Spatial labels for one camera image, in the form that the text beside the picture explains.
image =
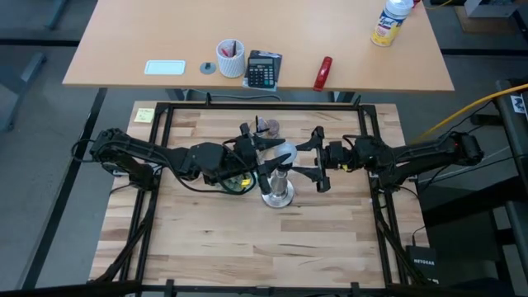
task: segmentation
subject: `pen holder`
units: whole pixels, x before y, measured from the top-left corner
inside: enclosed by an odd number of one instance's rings
[[[233,43],[237,43],[236,53],[233,57]],[[246,70],[246,59],[244,57],[245,49],[242,42],[238,40],[223,40],[216,46],[216,57],[220,72],[226,78],[237,78],[244,74]]]

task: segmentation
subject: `spray can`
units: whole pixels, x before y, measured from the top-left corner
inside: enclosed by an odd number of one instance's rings
[[[403,21],[413,9],[413,0],[387,0],[378,24],[370,38],[379,46],[390,46],[398,34]]]

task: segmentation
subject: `light wood desk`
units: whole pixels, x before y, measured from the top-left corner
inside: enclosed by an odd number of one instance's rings
[[[148,140],[151,124],[133,120],[138,108],[154,108],[155,104],[135,103],[127,131],[130,136]],[[403,145],[396,106],[376,108],[383,140],[391,146]],[[325,129],[325,145],[343,134],[360,133],[357,113],[351,111],[174,112],[169,148],[205,141],[221,143],[239,135],[239,125],[251,122],[256,114],[278,120],[281,137],[297,144],[307,141],[316,125]],[[295,162],[313,166],[313,161],[314,153],[302,152]],[[263,204],[257,188],[244,196],[201,194],[183,188],[165,171],[144,284],[164,285],[166,279],[174,279],[178,285],[335,288],[350,287],[357,281],[361,288],[384,287],[367,174],[358,170],[328,171],[328,175],[332,189],[320,194],[308,178],[292,172],[290,180],[296,191],[293,204],[273,210]],[[114,187],[127,183],[127,178],[118,178]],[[201,179],[191,184],[210,189]],[[415,190],[412,183],[405,186]],[[102,274],[124,247],[136,192],[125,188],[110,197],[91,278]],[[394,204],[402,243],[409,244],[412,232],[424,225],[419,202],[413,194],[399,191],[394,193]],[[424,230],[417,233],[417,241],[427,245]],[[397,282],[394,253],[388,248],[393,280]],[[132,278],[137,250],[130,270]]]
[[[312,89],[333,58],[328,91],[453,91],[422,3],[388,48],[370,41],[386,0],[99,0],[64,83],[96,87],[240,88],[199,67],[216,45],[284,55],[280,89]],[[151,59],[186,61],[181,76],[146,76]]]

